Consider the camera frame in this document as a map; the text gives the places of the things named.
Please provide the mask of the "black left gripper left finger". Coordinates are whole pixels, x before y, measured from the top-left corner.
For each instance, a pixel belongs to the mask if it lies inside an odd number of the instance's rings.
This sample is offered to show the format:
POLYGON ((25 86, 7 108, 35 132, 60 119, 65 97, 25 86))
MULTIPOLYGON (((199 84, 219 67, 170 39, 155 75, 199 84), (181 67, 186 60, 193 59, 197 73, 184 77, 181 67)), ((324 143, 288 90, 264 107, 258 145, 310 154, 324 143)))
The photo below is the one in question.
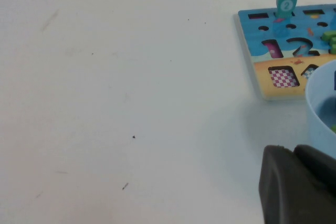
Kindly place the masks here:
POLYGON ((265 223, 335 223, 335 198, 283 146, 264 148, 259 195, 265 223))

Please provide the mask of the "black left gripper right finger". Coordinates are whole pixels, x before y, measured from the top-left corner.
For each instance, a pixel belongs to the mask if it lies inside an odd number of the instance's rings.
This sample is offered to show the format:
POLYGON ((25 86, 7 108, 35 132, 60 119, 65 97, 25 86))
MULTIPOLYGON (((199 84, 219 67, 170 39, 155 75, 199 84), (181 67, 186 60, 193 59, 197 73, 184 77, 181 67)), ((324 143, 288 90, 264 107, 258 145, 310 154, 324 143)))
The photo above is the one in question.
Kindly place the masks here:
POLYGON ((335 198, 335 158, 310 145, 297 145, 294 154, 325 190, 335 198))

